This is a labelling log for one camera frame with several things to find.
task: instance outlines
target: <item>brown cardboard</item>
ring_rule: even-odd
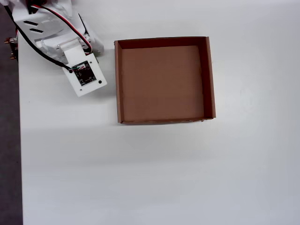
[[[216,117],[208,37],[115,41],[118,122]]]

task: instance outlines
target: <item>gray floor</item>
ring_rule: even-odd
[[[0,5],[0,225],[22,225],[19,74],[7,37],[15,27]]]

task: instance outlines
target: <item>cable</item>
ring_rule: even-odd
[[[47,7],[44,7],[44,6],[38,6],[38,5],[32,5],[31,7],[33,8],[43,8],[49,12],[51,12],[52,14],[54,14],[55,16],[57,16],[58,18],[60,18],[66,25],[68,25],[69,28],[71,28],[72,31],[74,31],[81,39],[82,41],[84,41],[84,43],[88,46],[88,48],[90,49],[89,53],[86,53],[87,55],[88,54],[91,54],[93,49],[92,49],[92,46],[90,45],[90,43],[88,42],[87,39],[85,39],[85,37],[78,31],[75,29],[75,27],[65,18],[63,17],[62,15],[58,14],[57,12],[53,11],[52,9],[49,9]]]
[[[15,23],[13,15],[9,9],[8,6],[4,6],[4,8],[6,9],[7,13],[9,14],[9,17],[11,18],[11,20],[13,21],[13,23],[15,24],[15,27],[19,30],[19,32],[22,34],[23,38],[26,40],[26,42],[39,54],[41,55],[43,58],[49,60],[50,62],[56,64],[57,66],[60,67],[64,67],[67,70],[71,70],[70,67],[68,67],[67,65],[63,64],[62,62],[59,62],[55,59],[52,59],[51,57],[47,56],[45,53],[43,53],[41,50],[39,50],[30,40],[29,38],[26,36],[26,34],[20,29],[20,27],[18,26],[18,24]]]

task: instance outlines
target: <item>red wire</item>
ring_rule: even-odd
[[[57,12],[55,12],[55,11],[53,11],[52,9],[49,9],[49,8],[46,8],[46,7],[44,7],[44,6],[38,6],[38,5],[33,5],[33,6],[35,6],[35,7],[37,7],[37,8],[43,8],[43,9],[46,9],[46,10],[48,10],[48,11],[50,11],[51,13],[53,13],[53,14],[55,14],[57,17],[59,17],[63,22],[65,22],[71,29],[72,29],[72,31],[74,31],[85,43],[86,43],[86,45],[89,47],[89,49],[90,49],[90,53],[86,53],[86,54],[91,54],[92,53],[92,46],[90,45],[90,43],[88,42],[88,40],[87,39],[85,39],[85,37],[81,34],[81,33],[79,33],[79,31],[77,31],[76,29],[75,29],[75,27],[66,19],[66,18],[64,18],[63,16],[61,16],[60,14],[58,14]]]

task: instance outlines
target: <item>black wire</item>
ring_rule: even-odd
[[[84,26],[84,29],[85,29],[84,33],[89,35],[88,30],[86,29],[85,24],[84,24],[84,22],[83,22],[83,20],[82,20],[82,18],[81,18],[81,16],[80,16],[79,13],[78,13],[78,15],[79,15],[79,18],[81,19],[81,22],[82,22],[83,26]]]
[[[9,14],[9,17],[12,19],[13,23],[15,24],[16,28],[19,30],[19,32],[22,34],[23,38],[26,40],[26,42],[42,57],[44,57],[45,59],[49,60],[50,62],[56,64],[57,66],[60,67],[64,67],[67,70],[70,70],[71,68],[68,67],[67,65],[63,64],[62,62],[59,62],[55,59],[52,59],[51,57],[47,56],[46,54],[44,54],[41,50],[39,50],[30,40],[29,38],[26,36],[26,34],[20,29],[20,27],[15,23],[13,15],[9,9],[8,6],[4,6],[4,8],[6,9],[7,13]]]

